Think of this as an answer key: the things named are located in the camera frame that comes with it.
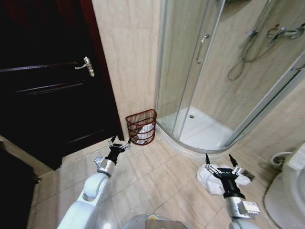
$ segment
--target beige wall tile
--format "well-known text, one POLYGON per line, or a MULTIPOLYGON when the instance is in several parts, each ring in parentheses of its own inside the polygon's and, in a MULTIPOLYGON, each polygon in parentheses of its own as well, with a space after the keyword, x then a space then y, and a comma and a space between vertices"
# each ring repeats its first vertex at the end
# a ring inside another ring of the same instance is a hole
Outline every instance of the beige wall tile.
POLYGON ((112 200, 120 227, 123 227, 127 221, 136 215, 153 212, 139 180, 114 195, 112 200))
POLYGON ((129 159, 138 178, 145 176, 160 165, 149 147, 132 154, 129 159))
POLYGON ((125 139, 125 117, 154 107, 159 0, 93 0, 125 139))
POLYGON ((222 196, 210 194, 195 178, 184 186, 180 192, 194 212, 200 215, 205 226, 224 206, 222 196))
POLYGON ((196 176, 194 166, 181 155, 175 156, 162 166, 178 189, 181 189, 196 176))
POLYGON ((161 204, 178 192, 177 187, 167 175, 163 167, 158 167, 140 179, 147 197, 156 210, 161 204))
POLYGON ((171 220, 177 220, 181 221, 182 223, 192 225, 195 229, 204 228, 202 220, 193 211, 191 206, 187 203, 180 192, 177 192, 172 198, 161 205, 155 212, 156 214, 167 217, 171 220))

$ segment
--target door handle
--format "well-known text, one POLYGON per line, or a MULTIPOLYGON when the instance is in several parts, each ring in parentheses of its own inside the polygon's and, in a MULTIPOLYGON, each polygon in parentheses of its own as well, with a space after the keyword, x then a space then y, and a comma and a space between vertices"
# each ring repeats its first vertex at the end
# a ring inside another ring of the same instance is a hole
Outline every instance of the door handle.
POLYGON ((91 64, 91 61, 88 57, 85 57, 84 58, 84 61, 85 61, 85 64, 81 67, 75 67, 75 69, 82 69, 84 67, 87 67, 88 68, 88 71, 89 71, 89 74, 90 76, 94 77, 94 70, 92 68, 92 64, 91 64))
POLYGON ((197 64, 201 64, 202 63, 202 61, 199 61, 198 59, 200 57, 200 52, 201 52, 201 49, 203 47, 203 43, 204 43, 205 39, 209 39, 209 38, 210 38, 210 35, 207 34, 207 35, 203 36, 203 38, 200 41, 200 47, 199 47, 199 50, 198 50, 198 53, 197 53, 197 57, 196 57, 197 64))

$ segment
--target tile floor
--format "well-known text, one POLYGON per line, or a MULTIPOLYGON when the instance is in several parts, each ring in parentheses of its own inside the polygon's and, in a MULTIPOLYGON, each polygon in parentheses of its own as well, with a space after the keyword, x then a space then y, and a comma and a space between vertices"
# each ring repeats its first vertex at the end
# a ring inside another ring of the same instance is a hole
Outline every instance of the tile floor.
MULTIPOLYGON (((57 228, 82 191, 85 179, 96 172, 96 156, 106 156, 108 152, 107 147, 99 149, 44 175, 35 187, 28 229, 57 228)), ((255 224, 262 229, 277 228, 262 204, 275 172, 241 145, 230 152, 255 175, 252 183, 241 187, 245 196, 256 201, 262 211, 255 224)), ((222 157, 213 163, 229 165, 229 159, 222 157)), ((209 194, 195 178, 201 164, 176 154, 158 136, 147 146, 133 145, 119 155, 111 178, 112 194, 102 204, 97 228, 103 229, 106 224, 109 228, 110 224, 111 229, 121 229, 130 218, 144 213, 187 222, 196 229, 228 228, 230 219, 224 199, 209 194)))

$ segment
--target white towel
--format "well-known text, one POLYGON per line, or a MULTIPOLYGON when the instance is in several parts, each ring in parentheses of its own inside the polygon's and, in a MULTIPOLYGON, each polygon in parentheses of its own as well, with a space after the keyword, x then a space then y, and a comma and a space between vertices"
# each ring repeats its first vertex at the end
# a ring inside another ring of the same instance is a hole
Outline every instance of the white towel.
POLYGON ((152 129, 153 129, 153 124, 150 123, 150 124, 143 126, 142 129, 139 131, 139 133, 145 133, 152 129))
MULTIPOLYGON (((224 193, 224 188, 223 185, 220 181, 220 179, 217 179, 214 177, 205 167, 205 164, 201 166, 198 171, 197 171, 197 180, 212 194, 216 195, 222 195, 224 193)), ((230 168, 229 166, 226 165, 213 165, 215 168, 230 168)), ((251 181, 248 177, 240 174, 238 178, 235 180, 237 186, 239 185, 247 185, 251 181)))

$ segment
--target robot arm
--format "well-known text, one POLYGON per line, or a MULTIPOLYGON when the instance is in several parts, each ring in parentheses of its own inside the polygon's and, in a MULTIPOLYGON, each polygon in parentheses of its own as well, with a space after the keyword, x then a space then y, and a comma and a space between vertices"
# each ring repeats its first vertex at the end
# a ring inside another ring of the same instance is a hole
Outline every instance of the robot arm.
POLYGON ((227 202, 227 210, 232 218, 230 229, 259 229, 256 225, 247 221, 252 215, 259 214, 260 210, 255 202, 245 201, 245 196, 241 193, 235 180, 242 171, 237 161, 229 154, 234 169, 215 168, 211 165, 208 155, 205 155, 205 168, 213 174, 214 177, 221 180, 224 187, 224 199, 227 202))
POLYGON ((97 174, 87 178, 84 189, 63 217, 58 229, 92 229, 95 228, 99 209, 105 199, 110 177, 117 163, 118 155, 131 147, 127 144, 114 144, 116 136, 109 141, 110 153, 107 157, 96 157, 97 174))

